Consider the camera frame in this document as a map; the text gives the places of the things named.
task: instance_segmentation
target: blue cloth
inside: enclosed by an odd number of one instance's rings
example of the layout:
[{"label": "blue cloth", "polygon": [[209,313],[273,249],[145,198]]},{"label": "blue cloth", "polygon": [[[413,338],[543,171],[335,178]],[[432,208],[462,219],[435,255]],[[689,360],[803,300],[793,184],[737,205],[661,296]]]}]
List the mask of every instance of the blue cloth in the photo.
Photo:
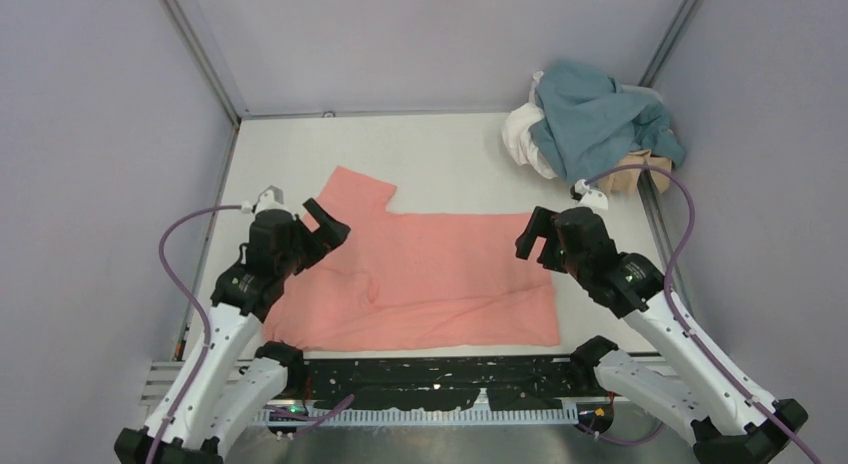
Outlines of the blue cloth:
[{"label": "blue cloth", "polygon": [[615,79],[592,66],[561,61],[548,69],[536,88],[536,103],[545,118],[530,127],[530,134],[566,181],[612,169],[632,151],[650,149],[675,166],[686,154],[660,101],[624,93]]}]

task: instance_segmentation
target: pink cloth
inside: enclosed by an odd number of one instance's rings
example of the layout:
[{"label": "pink cloth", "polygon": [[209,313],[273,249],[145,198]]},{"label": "pink cloth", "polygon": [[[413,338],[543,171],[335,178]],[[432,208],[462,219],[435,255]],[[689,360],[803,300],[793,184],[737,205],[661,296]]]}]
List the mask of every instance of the pink cloth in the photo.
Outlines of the pink cloth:
[{"label": "pink cloth", "polygon": [[559,344],[550,273],[514,257],[529,214],[395,214],[395,190],[336,168],[316,200],[350,235],[286,281],[266,339],[331,351]]}]

